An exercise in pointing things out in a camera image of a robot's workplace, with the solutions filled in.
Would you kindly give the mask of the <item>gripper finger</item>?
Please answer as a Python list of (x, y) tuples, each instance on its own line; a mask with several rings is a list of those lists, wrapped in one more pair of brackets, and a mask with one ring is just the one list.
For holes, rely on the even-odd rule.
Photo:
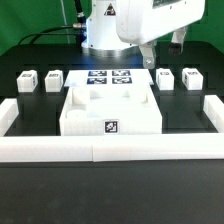
[(153, 42), (148, 42), (139, 47), (140, 52), (143, 56), (143, 67), (146, 69), (153, 69), (155, 67), (155, 45)]
[(169, 44), (169, 53), (171, 55), (177, 56), (182, 53), (186, 33), (186, 27), (179, 28), (173, 32), (172, 39)]

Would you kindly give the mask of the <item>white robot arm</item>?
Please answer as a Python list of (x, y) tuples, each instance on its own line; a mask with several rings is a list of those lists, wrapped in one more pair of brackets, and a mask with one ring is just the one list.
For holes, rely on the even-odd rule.
[(92, 0), (82, 50), (101, 57), (139, 51), (143, 67), (152, 69), (157, 39), (171, 34), (169, 52), (181, 54), (188, 26), (202, 18), (204, 9), (205, 0)]

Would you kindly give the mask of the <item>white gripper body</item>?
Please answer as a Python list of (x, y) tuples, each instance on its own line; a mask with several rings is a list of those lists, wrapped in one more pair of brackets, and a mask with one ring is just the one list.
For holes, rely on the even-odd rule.
[(205, 0), (117, 0), (117, 34), (143, 45), (200, 20), (204, 9)]

